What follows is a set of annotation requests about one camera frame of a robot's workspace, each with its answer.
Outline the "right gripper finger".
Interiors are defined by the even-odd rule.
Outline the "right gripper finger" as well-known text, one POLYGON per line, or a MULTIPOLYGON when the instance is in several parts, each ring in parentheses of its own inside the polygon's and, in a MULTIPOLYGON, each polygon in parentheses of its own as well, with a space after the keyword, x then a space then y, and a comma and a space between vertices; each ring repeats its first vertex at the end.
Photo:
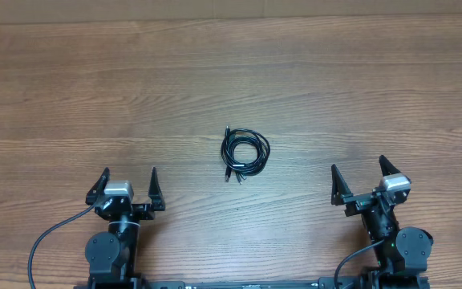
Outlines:
POLYGON ((379 156, 379 165, 384 177, 400 173, 400 171, 384 155, 379 156))
POLYGON ((336 164, 331 166, 332 174, 332 190, 331 190, 331 204, 340 206, 344 204, 346 197, 352 197, 353 193, 349 189, 347 183, 344 181, 336 164))

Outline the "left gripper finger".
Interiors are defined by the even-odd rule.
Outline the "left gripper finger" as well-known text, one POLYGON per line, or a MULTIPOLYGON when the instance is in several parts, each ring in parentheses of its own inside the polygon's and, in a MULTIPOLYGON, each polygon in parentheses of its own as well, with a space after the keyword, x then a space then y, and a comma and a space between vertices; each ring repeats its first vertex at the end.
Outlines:
POLYGON ((148 196, 151 200, 151 207, 154 211, 165 211, 165 201, 160 189, 156 167, 152 168, 148 196))
POLYGON ((110 169, 106 167, 100 175, 98 181, 89 189, 86 195, 85 203, 87 205, 94 205, 98 197, 103 194, 107 182, 110 180, 110 169))

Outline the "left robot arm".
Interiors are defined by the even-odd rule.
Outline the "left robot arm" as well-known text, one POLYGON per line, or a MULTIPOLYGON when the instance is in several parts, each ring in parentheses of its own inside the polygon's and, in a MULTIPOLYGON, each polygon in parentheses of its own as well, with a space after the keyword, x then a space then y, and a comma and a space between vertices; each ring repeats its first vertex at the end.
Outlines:
POLYGON ((140 223, 155 218, 166 209, 158 182, 157 170, 152 169, 148 189, 149 203, 135 203, 130 181, 110 179, 105 169, 99 180, 87 192, 86 204, 108 222, 106 231, 93 235, 85 246, 89 263, 89 288, 150 288, 146 278, 136 272, 136 254, 140 223))

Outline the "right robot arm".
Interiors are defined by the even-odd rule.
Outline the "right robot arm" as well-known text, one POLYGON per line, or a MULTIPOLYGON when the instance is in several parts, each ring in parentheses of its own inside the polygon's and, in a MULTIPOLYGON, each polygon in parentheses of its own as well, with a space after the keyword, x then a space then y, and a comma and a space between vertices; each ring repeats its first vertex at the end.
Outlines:
POLYGON ((371 244, 346 256, 334 275, 320 278, 332 288, 429 288, 428 258, 433 237, 417 227, 399 226, 395 207, 404 203, 411 191, 411 179, 401 173, 384 155, 379 157, 382 178, 370 193, 352 193, 336 165, 331 166, 331 204, 344 206, 347 217, 359 215, 371 244), (365 267, 357 277, 341 277, 340 271, 353 258, 375 252, 377 265, 365 267))

